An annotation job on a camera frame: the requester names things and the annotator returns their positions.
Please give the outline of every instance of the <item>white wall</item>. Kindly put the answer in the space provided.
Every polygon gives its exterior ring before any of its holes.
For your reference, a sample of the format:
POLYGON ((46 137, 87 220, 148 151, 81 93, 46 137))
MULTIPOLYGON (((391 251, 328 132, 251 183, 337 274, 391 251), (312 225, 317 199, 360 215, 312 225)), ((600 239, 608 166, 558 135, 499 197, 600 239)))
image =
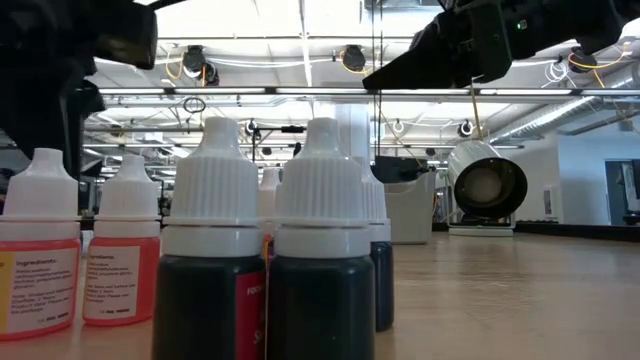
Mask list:
POLYGON ((640 159, 640 135, 616 125, 558 137, 564 221, 610 225, 605 160, 640 159))
MULTIPOLYGON (((558 142, 555 133, 545 135, 540 141, 528 141, 521 150, 501 150, 500 153, 518 164, 527 176, 527 197, 516 211, 517 220, 551 220, 544 212, 544 190, 556 187, 561 194, 558 163, 558 142)), ((559 222, 563 222, 562 203, 555 202, 559 222)))

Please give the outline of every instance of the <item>wooden table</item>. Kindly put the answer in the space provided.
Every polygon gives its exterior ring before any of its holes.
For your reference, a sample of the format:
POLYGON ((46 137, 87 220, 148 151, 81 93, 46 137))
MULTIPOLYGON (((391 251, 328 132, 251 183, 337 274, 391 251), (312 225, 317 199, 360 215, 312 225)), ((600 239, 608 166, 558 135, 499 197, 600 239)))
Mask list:
MULTIPOLYGON (((378 360, 638 359, 640 246, 518 235, 396 246, 378 360)), ((1 360, 149 359, 151 322, 0 343, 1 360)))

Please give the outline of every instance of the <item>large cylindrical lamp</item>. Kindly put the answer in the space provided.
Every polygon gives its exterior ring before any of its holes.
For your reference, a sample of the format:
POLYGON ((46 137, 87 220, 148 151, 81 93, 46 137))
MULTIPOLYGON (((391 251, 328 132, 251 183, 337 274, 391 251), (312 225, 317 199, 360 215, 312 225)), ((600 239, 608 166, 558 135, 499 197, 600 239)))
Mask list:
POLYGON ((515 212, 527 195, 527 177, 513 161, 481 141, 460 143, 449 154, 447 176, 458 207, 468 215, 498 219, 515 212))

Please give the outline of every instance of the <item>bottle label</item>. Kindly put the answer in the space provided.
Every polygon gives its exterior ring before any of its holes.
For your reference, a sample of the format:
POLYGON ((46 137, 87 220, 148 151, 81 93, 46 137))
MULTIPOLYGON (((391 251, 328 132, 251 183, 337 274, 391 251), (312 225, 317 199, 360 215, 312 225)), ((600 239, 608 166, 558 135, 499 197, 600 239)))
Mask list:
POLYGON ((263 360, 265 272, 236 277, 236 360, 263 360))
POLYGON ((121 319, 136 315, 140 246, 91 246, 84 289, 84 316, 121 319))
POLYGON ((0 334, 55 326, 71 319, 78 247, 0 251, 0 334))

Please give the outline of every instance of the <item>pink label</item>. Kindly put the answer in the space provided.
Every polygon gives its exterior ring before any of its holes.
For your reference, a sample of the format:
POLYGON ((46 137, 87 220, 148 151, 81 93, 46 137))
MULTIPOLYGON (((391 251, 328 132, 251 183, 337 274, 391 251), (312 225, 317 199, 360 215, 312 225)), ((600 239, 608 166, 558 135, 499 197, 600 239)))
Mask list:
POLYGON ((236 276, 236 360, 263 360, 265 272, 236 276))
POLYGON ((140 246, 90 246, 84 316, 119 319, 135 316, 140 246))

